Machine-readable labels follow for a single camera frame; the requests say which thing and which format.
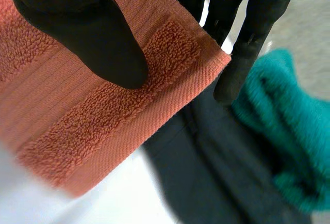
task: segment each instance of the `green towel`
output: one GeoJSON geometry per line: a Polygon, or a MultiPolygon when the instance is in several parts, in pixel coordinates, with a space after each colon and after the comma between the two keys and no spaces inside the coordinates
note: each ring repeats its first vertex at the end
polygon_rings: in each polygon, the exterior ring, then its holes
{"type": "Polygon", "coordinates": [[[234,113],[264,135],[283,161],[274,183],[302,211],[330,209],[330,102],[297,83],[291,54],[276,50],[257,59],[234,113]]]}

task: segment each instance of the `towel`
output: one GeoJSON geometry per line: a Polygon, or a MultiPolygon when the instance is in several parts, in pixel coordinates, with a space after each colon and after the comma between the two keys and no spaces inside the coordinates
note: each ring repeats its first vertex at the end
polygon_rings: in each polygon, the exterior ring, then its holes
{"type": "Polygon", "coordinates": [[[264,135],[283,161],[274,183],[303,211],[330,208],[330,102],[297,83],[291,54],[275,50],[254,64],[234,113],[264,135]]]}
{"type": "Polygon", "coordinates": [[[0,141],[49,185],[90,190],[229,63],[177,0],[116,0],[143,48],[148,82],[127,90],[0,0],[0,141]]]}

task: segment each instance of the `coral towel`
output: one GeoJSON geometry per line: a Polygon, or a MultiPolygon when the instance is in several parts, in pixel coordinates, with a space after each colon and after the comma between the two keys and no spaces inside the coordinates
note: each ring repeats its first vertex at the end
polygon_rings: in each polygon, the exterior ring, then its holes
{"type": "Polygon", "coordinates": [[[230,58],[176,0],[116,0],[150,78],[127,90],[0,0],[0,140],[20,165],[79,196],[202,92],[230,58]]]}

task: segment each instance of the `white surface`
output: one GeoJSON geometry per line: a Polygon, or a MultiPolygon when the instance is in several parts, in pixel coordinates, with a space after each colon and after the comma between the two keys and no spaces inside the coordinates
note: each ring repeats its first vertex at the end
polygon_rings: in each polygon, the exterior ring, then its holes
{"type": "Polygon", "coordinates": [[[177,223],[143,150],[76,200],[29,176],[3,149],[0,175],[1,224],[177,223]]]}

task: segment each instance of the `teal towel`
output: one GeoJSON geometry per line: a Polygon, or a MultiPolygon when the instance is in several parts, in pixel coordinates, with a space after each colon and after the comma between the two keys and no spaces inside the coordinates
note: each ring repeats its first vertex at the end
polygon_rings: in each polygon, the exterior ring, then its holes
{"type": "Polygon", "coordinates": [[[330,209],[330,102],[297,83],[291,54],[276,50],[257,59],[234,113],[263,134],[283,161],[274,183],[302,211],[330,209]]]}

